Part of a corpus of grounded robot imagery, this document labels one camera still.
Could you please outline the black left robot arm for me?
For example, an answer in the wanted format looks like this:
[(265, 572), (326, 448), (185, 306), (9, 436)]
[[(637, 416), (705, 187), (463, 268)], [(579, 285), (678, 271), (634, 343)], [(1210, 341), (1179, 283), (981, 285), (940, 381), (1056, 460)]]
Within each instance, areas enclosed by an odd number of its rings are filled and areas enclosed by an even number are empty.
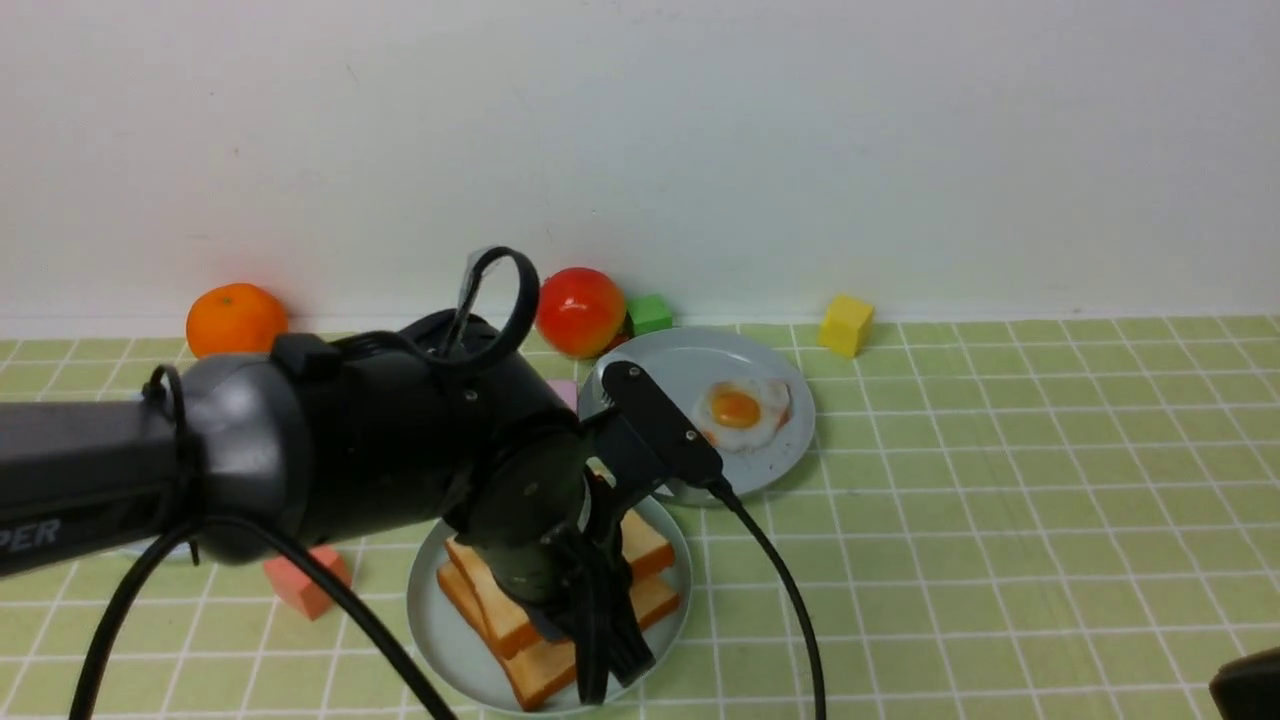
[(84, 656), (70, 717), (93, 715), (133, 602), (179, 544), (193, 560), (279, 556), (365, 630), (436, 719), (440, 694), (311, 548), (442, 519), (549, 641), (575, 647), (579, 697), (654, 666), (620, 524), (628, 498), (588, 469), (588, 430), (497, 331), (440, 311), (401, 332), (156, 366), (138, 397), (3, 405), (3, 575), (150, 547)]

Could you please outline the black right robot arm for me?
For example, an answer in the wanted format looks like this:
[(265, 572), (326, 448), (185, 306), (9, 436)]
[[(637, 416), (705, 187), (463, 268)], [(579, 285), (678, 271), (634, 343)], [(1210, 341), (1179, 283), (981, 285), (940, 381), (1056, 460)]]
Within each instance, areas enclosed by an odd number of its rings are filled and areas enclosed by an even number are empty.
[(1210, 683), (1221, 719), (1280, 719), (1279, 647), (1224, 664)]

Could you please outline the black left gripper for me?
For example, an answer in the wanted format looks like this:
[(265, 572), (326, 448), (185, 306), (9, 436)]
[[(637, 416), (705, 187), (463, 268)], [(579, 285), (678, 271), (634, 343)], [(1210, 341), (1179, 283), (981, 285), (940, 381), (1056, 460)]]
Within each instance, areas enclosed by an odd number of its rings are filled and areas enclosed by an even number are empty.
[(603, 705), (655, 665), (630, 598), (621, 521), (649, 489), (599, 457), (599, 425), (462, 434), (463, 486), (445, 512), (457, 541), (550, 641), (575, 643), (579, 700)]

